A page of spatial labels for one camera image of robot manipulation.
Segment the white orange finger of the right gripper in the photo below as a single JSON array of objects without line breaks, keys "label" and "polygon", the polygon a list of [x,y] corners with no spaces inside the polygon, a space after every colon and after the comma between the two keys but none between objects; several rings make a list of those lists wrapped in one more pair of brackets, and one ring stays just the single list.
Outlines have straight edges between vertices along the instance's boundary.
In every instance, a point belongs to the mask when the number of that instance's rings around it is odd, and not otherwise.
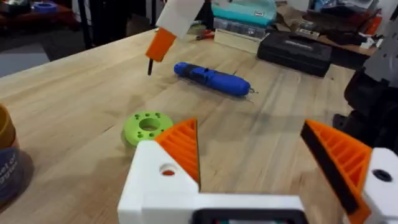
[{"label": "white orange finger of the right gripper", "polygon": [[146,56],[149,58],[147,74],[152,74],[154,62],[163,61],[175,39],[187,34],[205,0],[169,0],[156,22],[158,28]]}]

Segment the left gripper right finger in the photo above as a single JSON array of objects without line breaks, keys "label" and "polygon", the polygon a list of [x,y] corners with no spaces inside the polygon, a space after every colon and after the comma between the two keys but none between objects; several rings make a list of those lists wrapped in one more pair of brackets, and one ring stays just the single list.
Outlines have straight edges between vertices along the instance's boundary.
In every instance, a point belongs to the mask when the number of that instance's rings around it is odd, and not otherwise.
[{"label": "left gripper right finger", "polygon": [[343,223],[397,223],[397,154],[315,120],[300,135],[343,207]]}]

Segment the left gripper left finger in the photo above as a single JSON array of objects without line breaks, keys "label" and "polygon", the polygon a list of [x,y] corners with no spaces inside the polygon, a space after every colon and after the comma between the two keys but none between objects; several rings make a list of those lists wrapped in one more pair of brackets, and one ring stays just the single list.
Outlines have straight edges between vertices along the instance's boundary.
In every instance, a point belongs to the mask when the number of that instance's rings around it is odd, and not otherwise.
[{"label": "left gripper left finger", "polygon": [[144,223],[149,194],[197,193],[200,189],[197,120],[190,118],[138,143],[118,203],[119,223]]}]

